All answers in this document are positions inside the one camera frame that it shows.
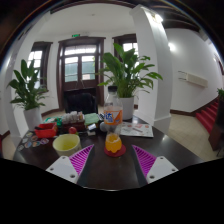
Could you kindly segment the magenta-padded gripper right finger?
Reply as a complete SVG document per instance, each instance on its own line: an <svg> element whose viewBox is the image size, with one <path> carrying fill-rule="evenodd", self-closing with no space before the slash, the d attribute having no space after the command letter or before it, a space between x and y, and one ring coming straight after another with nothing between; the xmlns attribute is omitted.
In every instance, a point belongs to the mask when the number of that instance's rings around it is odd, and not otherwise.
<svg viewBox="0 0 224 224"><path fill-rule="evenodd" d="M133 159L140 186L153 183L178 169L164 156L154 156L139 146L133 145Z"/></svg>

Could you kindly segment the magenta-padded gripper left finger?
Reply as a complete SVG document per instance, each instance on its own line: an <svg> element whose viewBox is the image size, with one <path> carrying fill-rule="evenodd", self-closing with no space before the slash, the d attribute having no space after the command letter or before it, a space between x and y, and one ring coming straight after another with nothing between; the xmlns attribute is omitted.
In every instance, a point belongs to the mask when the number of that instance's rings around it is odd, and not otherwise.
<svg viewBox="0 0 224 224"><path fill-rule="evenodd" d="M93 148L94 145L89 145L71 156L60 156L47 171L76 184Z"/></svg>

